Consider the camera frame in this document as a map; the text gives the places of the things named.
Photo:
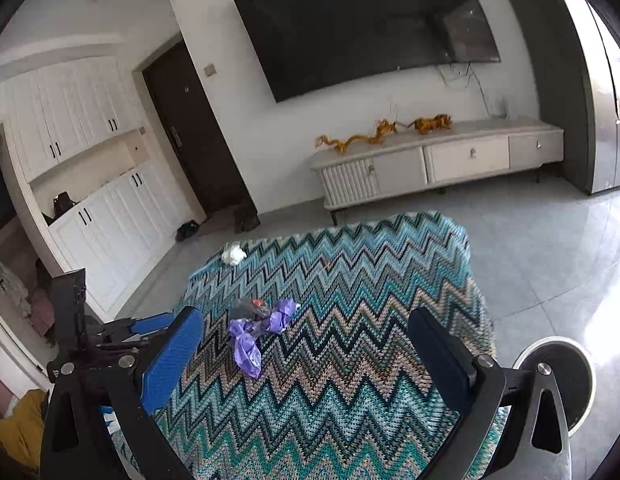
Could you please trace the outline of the purple wrapper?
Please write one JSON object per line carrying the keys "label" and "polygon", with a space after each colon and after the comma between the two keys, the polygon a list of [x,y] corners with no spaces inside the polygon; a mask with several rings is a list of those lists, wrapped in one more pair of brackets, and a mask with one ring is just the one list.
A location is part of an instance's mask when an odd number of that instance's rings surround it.
{"label": "purple wrapper", "polygon": [[263,318],[258,322],[229,319],[229,326],[227,326],[234,362],[245,375],[251,378],[258,378],[262,370],[262,354],[258,347],[258,340],[265,336],[284,333],[300,308],[300,304],[293,299],[278,299],[269,307],[272,312],[268,318]]}

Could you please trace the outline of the dark snack packet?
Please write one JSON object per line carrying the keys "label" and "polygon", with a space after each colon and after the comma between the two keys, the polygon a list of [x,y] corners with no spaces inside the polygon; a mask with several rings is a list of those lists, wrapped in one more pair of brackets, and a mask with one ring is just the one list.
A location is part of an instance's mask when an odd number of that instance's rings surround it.
{"label": "dark snack packet", "polygon": [[271,312],[271,308],[263,299],[244,297],[237,299],[233,307],[229,309],[229,319],[258,322],[263,318],[268,318]]}

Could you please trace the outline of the white tissue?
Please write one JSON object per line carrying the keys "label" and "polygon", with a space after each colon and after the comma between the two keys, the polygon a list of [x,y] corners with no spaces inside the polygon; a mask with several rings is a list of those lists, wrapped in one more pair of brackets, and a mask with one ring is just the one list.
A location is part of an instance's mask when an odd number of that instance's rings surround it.
{"label": "white tissue", "polygon": [[247,254],[240,244],[234,243],[224,248],[221,261],[228,266],[237,266],[247,258]]}

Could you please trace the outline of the grey round trash bin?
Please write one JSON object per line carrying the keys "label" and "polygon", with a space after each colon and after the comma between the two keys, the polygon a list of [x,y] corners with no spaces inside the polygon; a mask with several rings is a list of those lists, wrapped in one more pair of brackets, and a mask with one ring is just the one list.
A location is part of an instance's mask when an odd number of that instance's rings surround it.
{"label": "grey round trash bin", "polygon": [[514,368],[522,370],[540,363],[548,365],[555,375],[568,435],[573,437],[590,414],[596,396],[597,378],[590,355],[578,341],[548,336],[524,349],[514,362]]}

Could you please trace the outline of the zigzag knitted table cloth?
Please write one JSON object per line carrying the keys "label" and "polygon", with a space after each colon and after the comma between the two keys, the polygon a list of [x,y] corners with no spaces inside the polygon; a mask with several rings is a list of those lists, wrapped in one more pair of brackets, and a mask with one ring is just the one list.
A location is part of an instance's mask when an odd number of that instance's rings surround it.
{"label": "zigzag knitted table cloth", "polygon": [[[155,420],[197,479],[414,479],[457,422],[407,335],[428,309],[474,353],[493,324],[463,226],[436,211],[247,240],[211,257],[181,307],[205,331]],[[229,311],[244,298],[293,299],[285,333],[259,340],[262,372],[233,359]]]}

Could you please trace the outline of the dark shoes by door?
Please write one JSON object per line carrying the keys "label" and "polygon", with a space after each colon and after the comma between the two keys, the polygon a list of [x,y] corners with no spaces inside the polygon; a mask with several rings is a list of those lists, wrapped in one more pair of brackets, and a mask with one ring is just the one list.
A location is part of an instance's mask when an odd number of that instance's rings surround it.
{"label": "dark shoes by door", "polygon": [[250,232],[260,226],[258,211],[252,204],[239,205],[234,210],[235,232]]}

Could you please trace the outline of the dark brown entrance door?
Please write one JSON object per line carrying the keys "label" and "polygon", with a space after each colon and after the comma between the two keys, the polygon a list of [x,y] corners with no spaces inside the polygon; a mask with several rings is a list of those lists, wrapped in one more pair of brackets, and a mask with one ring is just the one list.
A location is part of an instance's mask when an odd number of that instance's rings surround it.
{"label": "dark brown entrance door", "polygon": [[225,137],[214,116],[191,55],[179,41],[142,70],[165,133],[207,214],[236,207],[255,211]]}

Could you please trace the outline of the white low tv cabinet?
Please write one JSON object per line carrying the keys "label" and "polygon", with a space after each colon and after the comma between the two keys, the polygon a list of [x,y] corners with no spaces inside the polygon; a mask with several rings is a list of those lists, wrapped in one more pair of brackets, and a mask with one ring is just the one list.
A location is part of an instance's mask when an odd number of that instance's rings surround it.
{"label": "white low tv cabinet", "polygon": [[449,130],[391,133],[381,144],[310,158],[324,207],[338,211],[386,198],[538,169],[564,159],[564,130],[530,117],[456,122]]}

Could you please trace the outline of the golden tiger figurine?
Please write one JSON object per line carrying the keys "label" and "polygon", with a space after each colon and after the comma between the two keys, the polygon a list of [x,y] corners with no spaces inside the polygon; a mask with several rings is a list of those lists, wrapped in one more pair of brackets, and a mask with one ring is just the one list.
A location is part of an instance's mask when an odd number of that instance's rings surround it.
{"label": "golden tiger figurine", "polygon": [[397,122],[397,125],[401,128],[414,129],[423,136],[427,136],[432,131],[447,130],[452,127],[452,117],[447,114],[439,114],[435,117],[426,118],[418,117],[405,125],[402,122]]}

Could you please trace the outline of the white hallway cabinets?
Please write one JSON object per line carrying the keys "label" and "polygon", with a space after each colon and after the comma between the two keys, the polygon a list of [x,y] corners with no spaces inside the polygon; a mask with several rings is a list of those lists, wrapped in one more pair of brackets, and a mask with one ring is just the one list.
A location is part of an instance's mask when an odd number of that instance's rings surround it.
{"label": "white hallway cabinets", "polygon": [[86,302],[116,318],[193,217],[116,58],[0,82],[0,139],[20,220],[51,274],[86,271]]}

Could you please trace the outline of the golden dragon figurine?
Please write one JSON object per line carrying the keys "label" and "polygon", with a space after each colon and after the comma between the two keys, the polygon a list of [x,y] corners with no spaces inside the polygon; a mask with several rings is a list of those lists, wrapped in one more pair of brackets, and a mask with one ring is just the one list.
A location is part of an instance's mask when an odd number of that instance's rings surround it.
{"label": "golden dragon figurine", "polygon": [[385,137],[390,133],[397,133],[397,123],[389,122],[387,119],[377,122],[375,133],[371,136],[368,134],[355,134],[350,136],[347,140],[331,139],[326,134],[322,134],[315,139],[314,145],[316,148],[322,146],[328,146],[332,148],[337,154],[344,155],[348,151],[348,148],[357,142],[363,142],[365,144],[383,144]]}

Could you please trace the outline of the silver double door refrigerator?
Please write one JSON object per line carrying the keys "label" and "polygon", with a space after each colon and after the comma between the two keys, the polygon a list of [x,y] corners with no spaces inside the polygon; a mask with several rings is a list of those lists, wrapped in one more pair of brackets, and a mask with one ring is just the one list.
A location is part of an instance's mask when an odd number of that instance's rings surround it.
{"label": "silver double door refrigerator", "polygon": [[620,44],[590,0],[509,0],[540,118],[564,130],[564,176],[592,195],[620,186]]}

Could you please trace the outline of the wall light switch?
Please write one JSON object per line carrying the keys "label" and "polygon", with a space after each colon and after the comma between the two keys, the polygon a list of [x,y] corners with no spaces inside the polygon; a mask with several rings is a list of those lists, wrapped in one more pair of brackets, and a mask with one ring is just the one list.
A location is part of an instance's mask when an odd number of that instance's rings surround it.
{"label": "wall light switch", "polygon": [[213,64],[208,64],[205,66],[205,68],[203,69],[203,72],[205,73],[205,75],[207,77],[211,77],[213,76],[215,73],[217,73],[217,70],[215,69],[215,66]]}

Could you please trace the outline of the large black wall television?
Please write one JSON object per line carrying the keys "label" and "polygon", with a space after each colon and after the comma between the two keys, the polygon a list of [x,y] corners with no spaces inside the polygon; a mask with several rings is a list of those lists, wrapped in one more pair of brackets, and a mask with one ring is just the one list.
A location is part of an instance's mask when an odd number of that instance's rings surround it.
{"label": "large black wall television", "polygon": [[479,0],[234,0],[274,99],[368,76],[497,63]]}

